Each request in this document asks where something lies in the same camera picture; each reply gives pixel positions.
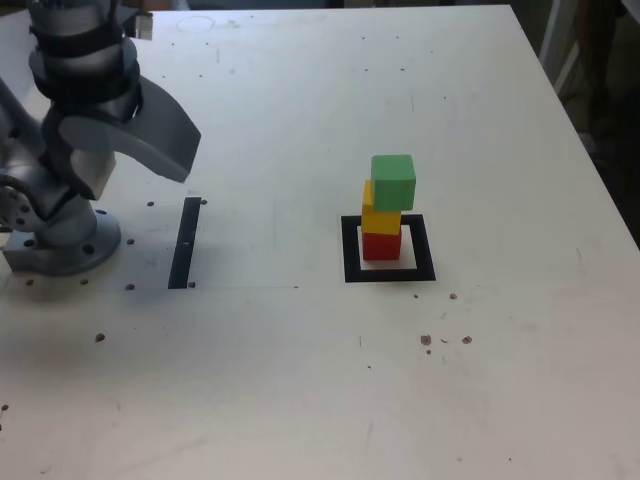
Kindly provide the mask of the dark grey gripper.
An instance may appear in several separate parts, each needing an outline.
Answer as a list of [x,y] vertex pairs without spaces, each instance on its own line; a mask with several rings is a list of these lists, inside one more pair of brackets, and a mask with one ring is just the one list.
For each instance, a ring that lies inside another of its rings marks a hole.
[[48,93],[55,106],[41,133],[50,169],[78,195],[102,196],[116,166],[112,152],[169,180],[188,178],[201,133],[181,105],[147,78],[60,83],[49,85]]

